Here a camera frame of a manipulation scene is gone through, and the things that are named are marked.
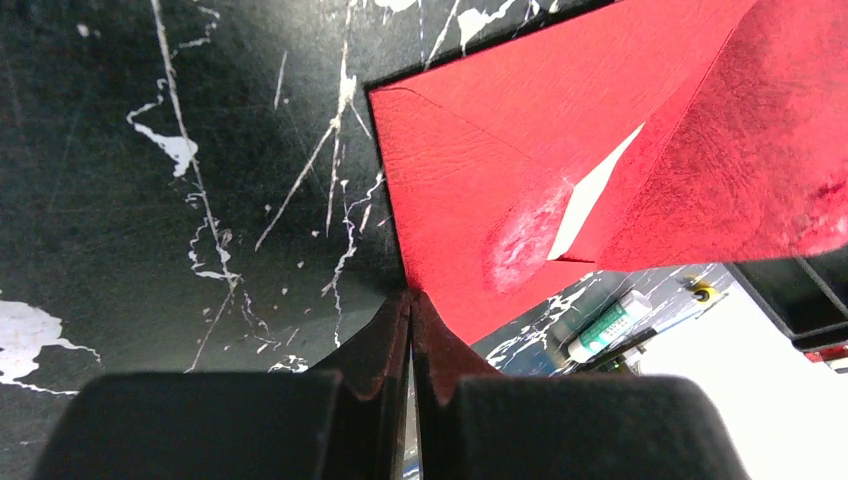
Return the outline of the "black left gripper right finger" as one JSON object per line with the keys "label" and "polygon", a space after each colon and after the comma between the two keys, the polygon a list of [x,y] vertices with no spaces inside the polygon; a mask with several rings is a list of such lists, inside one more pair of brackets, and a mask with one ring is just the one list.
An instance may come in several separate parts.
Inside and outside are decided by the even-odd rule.
{"label": "black left gripper right finger", "polygon": [[679,377],[516,377],[428,296],[410,304],[425,479],[743,479],[714,404]]}

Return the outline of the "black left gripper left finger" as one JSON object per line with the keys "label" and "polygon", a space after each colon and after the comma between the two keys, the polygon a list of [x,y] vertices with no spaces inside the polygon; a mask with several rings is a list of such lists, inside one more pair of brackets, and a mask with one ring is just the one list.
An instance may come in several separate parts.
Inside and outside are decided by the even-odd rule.
{"label": "black left gripper left finger", "polygon": [[100,377],[72,401],[37,479],[397,479],[412,295],[301,373]]}

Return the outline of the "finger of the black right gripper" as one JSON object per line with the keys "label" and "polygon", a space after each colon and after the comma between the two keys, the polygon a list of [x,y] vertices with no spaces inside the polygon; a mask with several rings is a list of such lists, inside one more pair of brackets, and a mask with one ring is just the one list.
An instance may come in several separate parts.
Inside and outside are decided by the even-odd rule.
{"label": "finger of the black right gripper", "polygon": [[725,267],[795,349],[807,353],[847,343],[846,247]]}

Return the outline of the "green white glue stick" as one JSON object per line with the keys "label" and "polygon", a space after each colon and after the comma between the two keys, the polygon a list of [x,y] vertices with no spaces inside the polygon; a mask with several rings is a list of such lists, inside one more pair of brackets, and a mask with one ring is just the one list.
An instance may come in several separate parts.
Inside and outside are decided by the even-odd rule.
{"label": "green white glue stick", "polygon": [[568,345],[568,358],[577,363],[587,363],[652,309],[649,299],[641,292],[626,292]]}

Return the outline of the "red paper envelope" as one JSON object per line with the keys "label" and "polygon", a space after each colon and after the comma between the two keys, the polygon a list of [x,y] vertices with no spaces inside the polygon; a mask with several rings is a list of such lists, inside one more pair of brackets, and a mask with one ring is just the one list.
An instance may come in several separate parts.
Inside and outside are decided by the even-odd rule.
{"label": "red paper envelope", "polygon": [[[407,280],[467,343],[596,270],[847,241],[843,1],[619,1],[370,101]],[[548,260],[575,184],[642,123]]]}

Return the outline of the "cream paper letter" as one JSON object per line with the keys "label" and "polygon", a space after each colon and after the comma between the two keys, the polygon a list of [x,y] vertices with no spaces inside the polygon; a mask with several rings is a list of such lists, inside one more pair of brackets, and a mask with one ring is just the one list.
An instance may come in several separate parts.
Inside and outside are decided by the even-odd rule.
{"label": "cream paper letter", "polygon": [[548,253],[548,260],[559,259],[572,248],[590,213],[606,189],[618,161],[638,137],[644,126],[645,124],[642,123],[634,129],[597,166],[575,184]]}

